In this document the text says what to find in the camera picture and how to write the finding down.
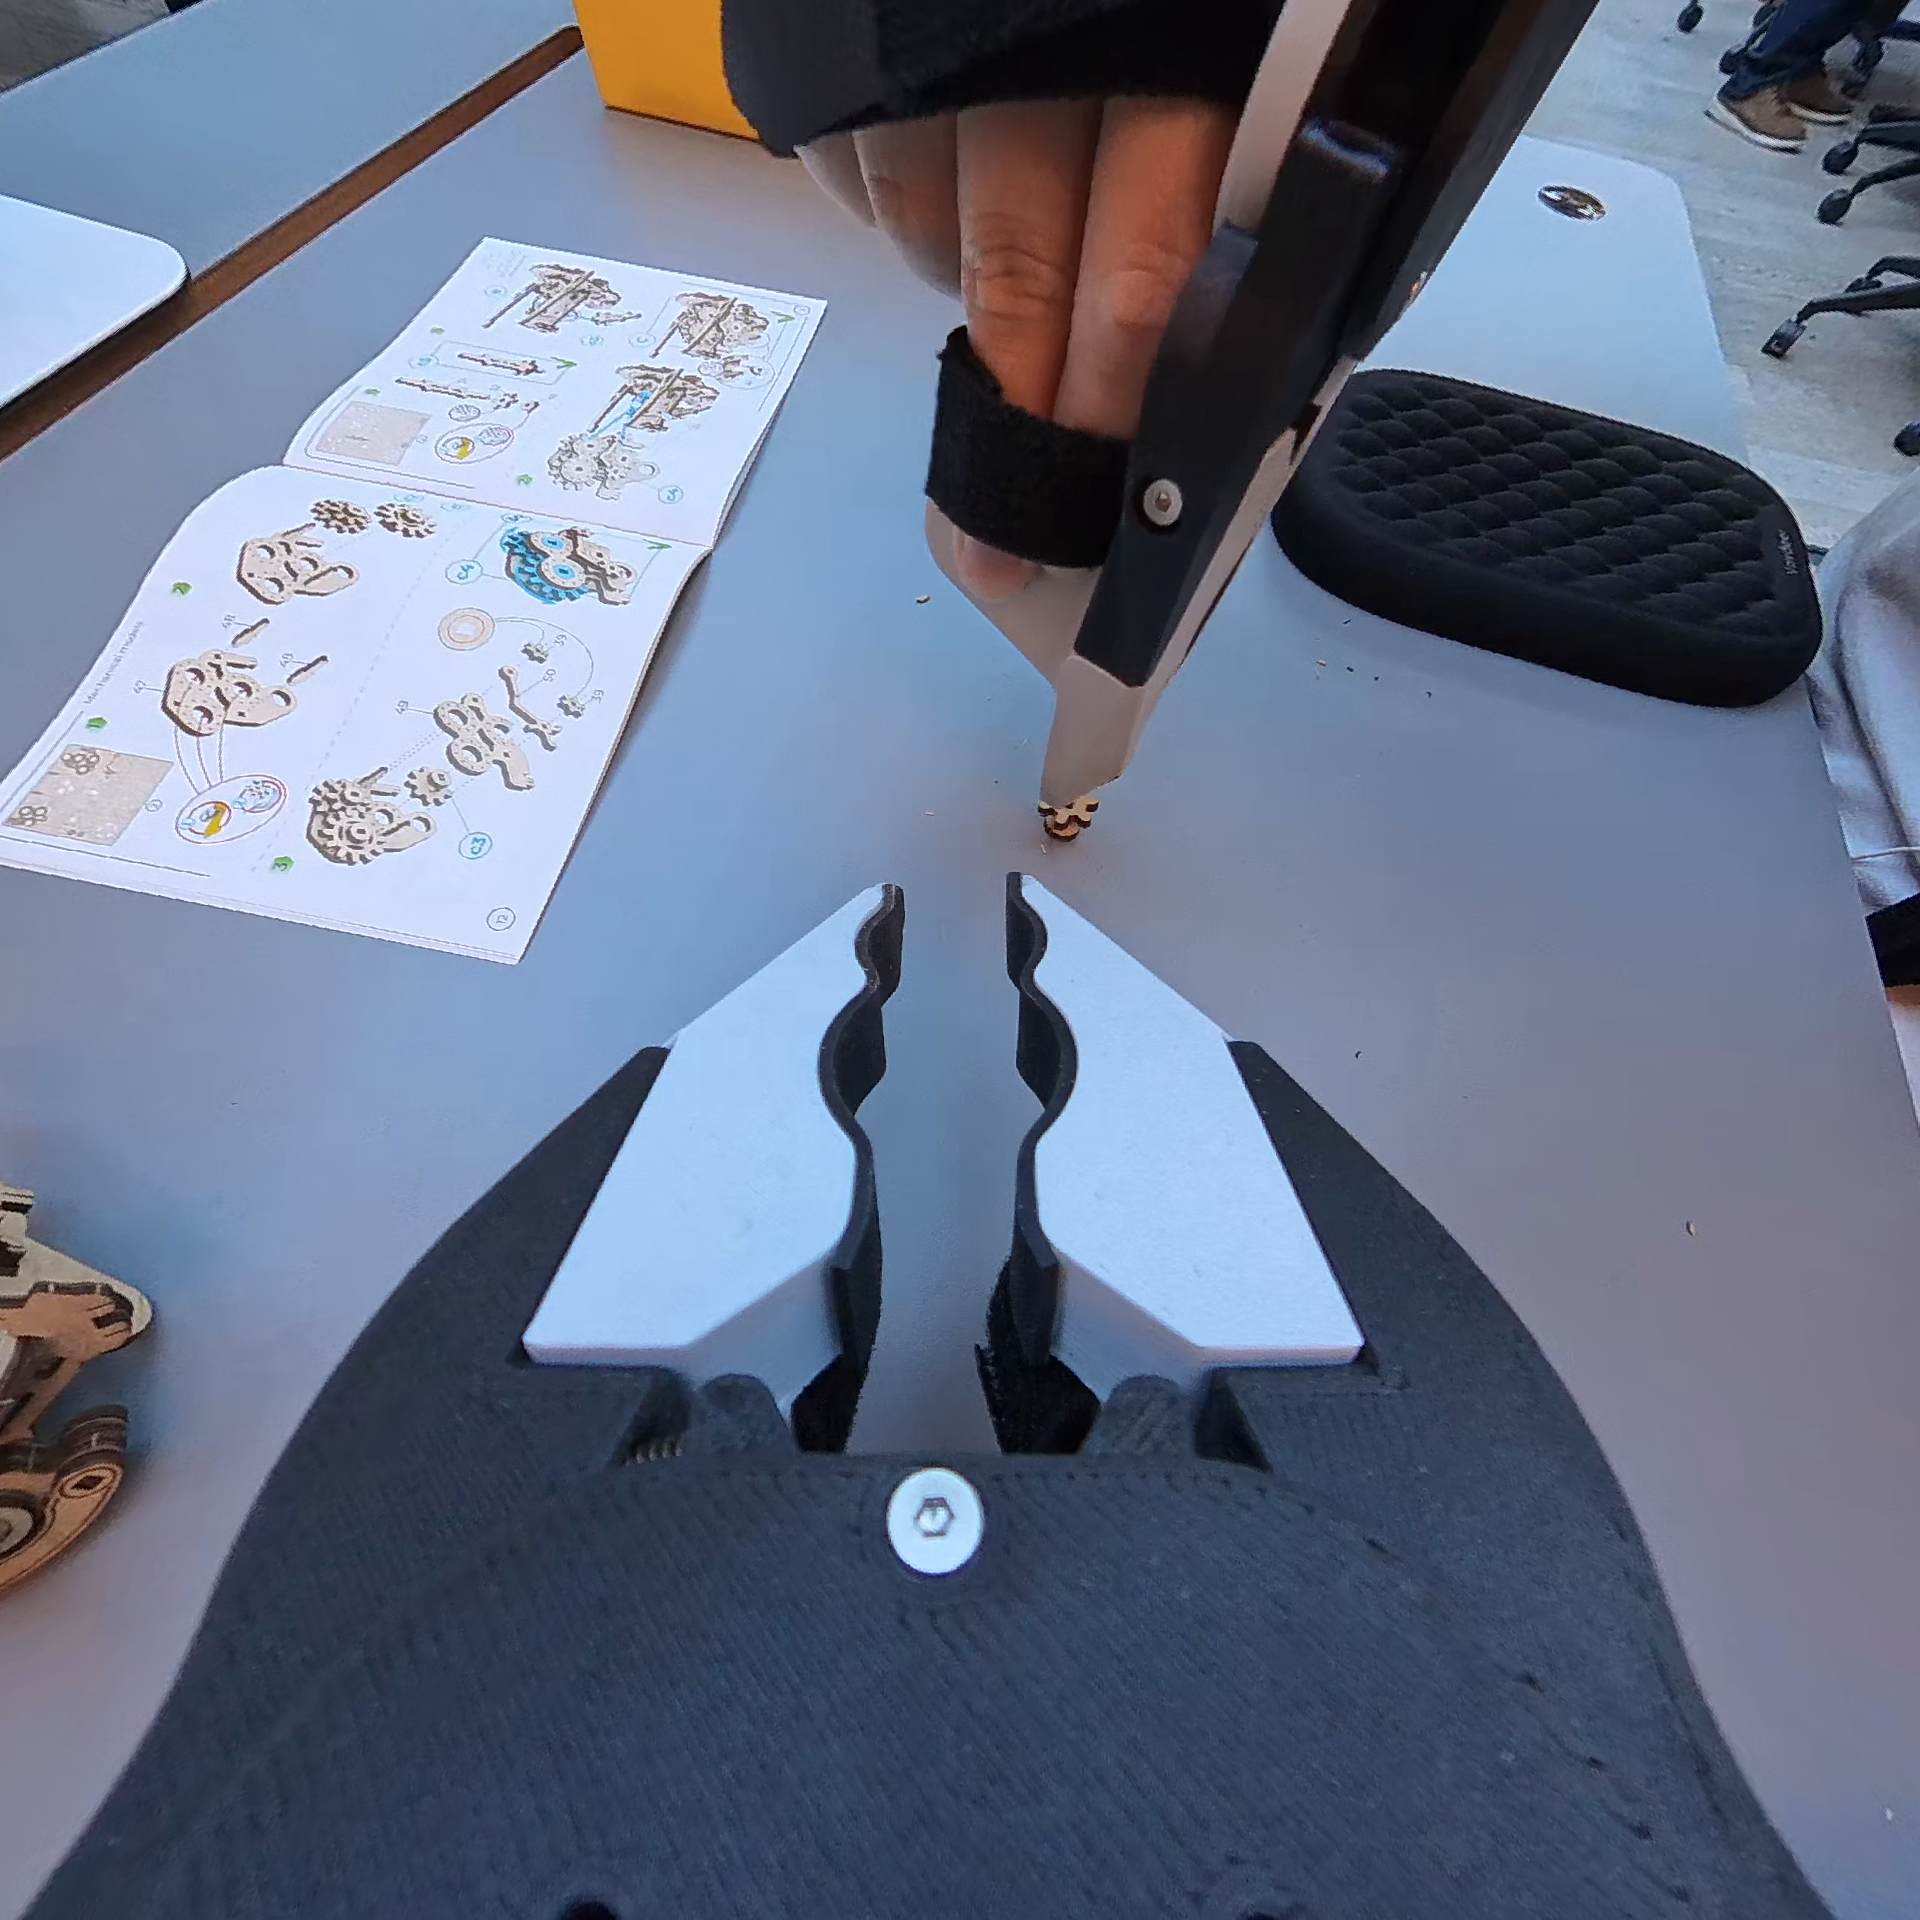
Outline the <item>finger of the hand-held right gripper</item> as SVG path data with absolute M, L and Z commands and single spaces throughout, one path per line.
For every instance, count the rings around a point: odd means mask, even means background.
M 1125 772 L 1167 682 L 1167 652 L 1133 686 L 1082 656 L 1055 614 L 1039 636 L 1039 672 L 1054 686 L 1039 801 L 1067 808 Z
M 1197 633 L 1205 629 L 1221 593 L 1231 584 L 1231 575 L 1262 532 L 1269 514 L 1281 501 L 1281 493 L 1299 470 L 1313 436 L 1333 399 L 1342 393 L 1356 368 L 1333 368 L 1316 394 L 1307 399 L 1301 415 L 1289 425 L 1273 448 L 1262 456 L 1253 479 L 1229 501 L 1234 514 L 1227 518 L 1225 532 L 1211 544 L 1205 564 L 1197 570 L 1195 584 L 1186 593 L 1181 612 L 1172 620 L 1167 649 L 1158 662 L 1158 679 L 1167 681 L 1186 660 Z

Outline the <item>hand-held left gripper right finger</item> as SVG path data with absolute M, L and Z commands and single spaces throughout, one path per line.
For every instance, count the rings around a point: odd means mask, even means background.
M 1038 879 L 1005 882 L 1022 1141 L 980 1385 L 998 1446 L 1076 1450 L 1133 1376 L 1340 1364 L 1362 1334 L 1227 1032 Z

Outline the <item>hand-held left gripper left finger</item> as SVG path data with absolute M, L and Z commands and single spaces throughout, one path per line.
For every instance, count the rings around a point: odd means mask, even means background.
M 531 1360 L 759 1378 L 846 1446 L 881 1320 L 873 1149 L 905 901 L 855 896 L 669 1042 L 523 1333 Z

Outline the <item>person's right hand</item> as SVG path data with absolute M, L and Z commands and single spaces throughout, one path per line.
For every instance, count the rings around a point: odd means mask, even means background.
M 997 102 L 827 134 L 801 158 L 962 301 L 1009 402 L 1130 441 L 1237 124 L 1193 98 Z

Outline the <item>black honeycomb cushion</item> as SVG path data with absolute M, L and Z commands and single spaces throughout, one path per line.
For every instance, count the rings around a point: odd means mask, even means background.
M 1359 609 L 1677 703 L 1763 703 L 1821 640 L 1803 537 L 1754 470 L 1446 374 L 1356 374 L 1271 525 Z

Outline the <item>assembly instruction booklet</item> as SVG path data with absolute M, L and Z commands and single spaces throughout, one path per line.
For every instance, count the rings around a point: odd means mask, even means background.
M 519 961 L 823 314 L 483 240 L 183 521 L 5 865 Z

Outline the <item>dark wooden model assembly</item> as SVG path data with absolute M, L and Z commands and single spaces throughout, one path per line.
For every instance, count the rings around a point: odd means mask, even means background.
M 28 1232 L 33 1192 L 2 1189 L 2 1586 L 54 1561 L 125 1477 L 127 1412 L 102 1406 L 37 1430 L 77 1372 L 140 1337 L 149 1298 Z

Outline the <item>yellow plastic bin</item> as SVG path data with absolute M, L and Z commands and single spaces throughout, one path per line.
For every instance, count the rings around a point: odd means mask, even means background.
M 573 2 L 604 104 L 686 127 L 756 138 L 737 106 L 719 2 Z

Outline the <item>wooden document stand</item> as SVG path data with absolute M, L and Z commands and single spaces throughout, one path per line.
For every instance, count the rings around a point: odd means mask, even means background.
M 2 402 L 39 386 L 185 282 L 158 238 L 2 196 Z

